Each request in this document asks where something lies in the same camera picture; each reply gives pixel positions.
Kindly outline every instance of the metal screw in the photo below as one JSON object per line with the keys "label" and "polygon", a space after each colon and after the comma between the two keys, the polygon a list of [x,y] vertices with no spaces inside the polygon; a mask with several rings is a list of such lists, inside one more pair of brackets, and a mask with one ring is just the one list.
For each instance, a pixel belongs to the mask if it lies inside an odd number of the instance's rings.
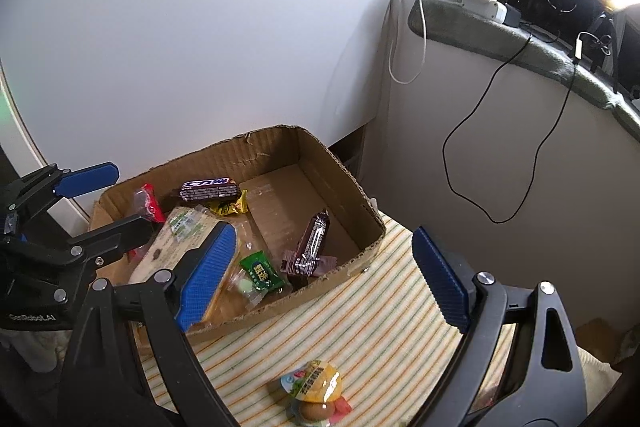
{"label": "metal screw", "polygon": [[495,277],[489,272],[480,272],[476,277],[478,277],[479,282],[486,286],[492,285],[495,282]]}
{"label": "metal screw", "polygon": [[549,281],[541,282],[540,289],[542,290],[542,293],[546,293],[547,295],[551,295],[556,291],[556,288]]}
{"label": "metal screw", "polygon": [[53,298],[56,302],[66,301],[66,292],[62,288],[58,288],[53,292]]}
{"label": "metal screw", "polygon": [[169,279],[171,279],[171,271],[169,270],[158,270],[154,274],[154,281],[156,282],[165,283],[168,282]]}
{"label": "metal screw", "polygon": [[100,277],[100,279],[96,279],[91,285],[91,288],[93,288],[97,292],[104,290],[105,288],[107,288],[107,279],[103,279],[102,277]]}

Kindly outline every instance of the striped tablecloth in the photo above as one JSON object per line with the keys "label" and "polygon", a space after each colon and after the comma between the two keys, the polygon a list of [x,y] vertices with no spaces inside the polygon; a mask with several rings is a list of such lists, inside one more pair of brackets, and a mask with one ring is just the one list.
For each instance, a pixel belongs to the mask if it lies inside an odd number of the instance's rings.
{"label": "striped tablecloth", "polygon": [[[293,425],[275,381],[312,359],[344,375],[353,412],[340,427],[401,425],[433,389],[460,334],[445,323],[414,262],[411,232],[383,219],[386,237],[366,273],[287,314],[194,347],[244,427]],[[484,389],[500,378],[512,334],[503,328]],[[156,402],[173,409],[155,360],[143,367]]]}

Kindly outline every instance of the green snack package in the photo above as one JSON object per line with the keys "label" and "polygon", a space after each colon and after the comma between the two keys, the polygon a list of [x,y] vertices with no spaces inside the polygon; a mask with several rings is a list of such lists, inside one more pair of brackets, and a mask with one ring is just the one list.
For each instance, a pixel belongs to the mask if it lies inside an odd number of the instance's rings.
{"label": "green snack package", "polygon": [[274,291],[285,285],[284,280],[273,269],[262,250],[252,253],[240,261],[240,266],[248,273],[256,289]]}

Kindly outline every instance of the textured blue pad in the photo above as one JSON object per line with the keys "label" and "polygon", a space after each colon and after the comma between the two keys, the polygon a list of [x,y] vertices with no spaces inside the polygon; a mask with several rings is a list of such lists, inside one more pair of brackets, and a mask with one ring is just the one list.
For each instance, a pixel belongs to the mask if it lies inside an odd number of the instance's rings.
{"label": "textured blue pad", "polygon": [[99,188],[110,187],[119,177],[120,172],[113,163],[102,163],[64,174],[55,190],[63,198],[75,198]]}
{"label": "textured blue pad", "polygon": [[457,327],[460,333],[466,333],[471,323],[468,294],[423,227],[414,232],[412,248],[415,262],[447,324]]}
{"label": "textured blue pad", "polygon": [[175,317],[182,331],[200,322],[235,253],[236,229],[227,224],[182,288]]}

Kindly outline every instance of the cardboard box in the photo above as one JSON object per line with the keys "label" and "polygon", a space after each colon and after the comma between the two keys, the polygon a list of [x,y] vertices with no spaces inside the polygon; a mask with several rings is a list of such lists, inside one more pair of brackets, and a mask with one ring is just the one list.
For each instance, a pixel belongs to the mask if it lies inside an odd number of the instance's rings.
{"label": "cardboard box", "polygon": [[[155,187],[162,201],[186,181],[222,176],[248,191],[251,227],[275,259],[295,248],[309,219],[327,208],[331,225],[324,254],[337,257],[338,266],[309,286],[276,301],[267,299],[235,318],[228,318],[228,310],[209,310],[187,333],[193,344],[253,326],[321,296],[368,267],[384,237],[380,215],[338,160],[306,130],[283,125],[236,136],[109,188],[95,204],[90,227],[126,216],[133,192],[145,183]],[[123,284],[131,271],[124,257],[98,274]],[[144,336],[139,341],[148,346]]]}

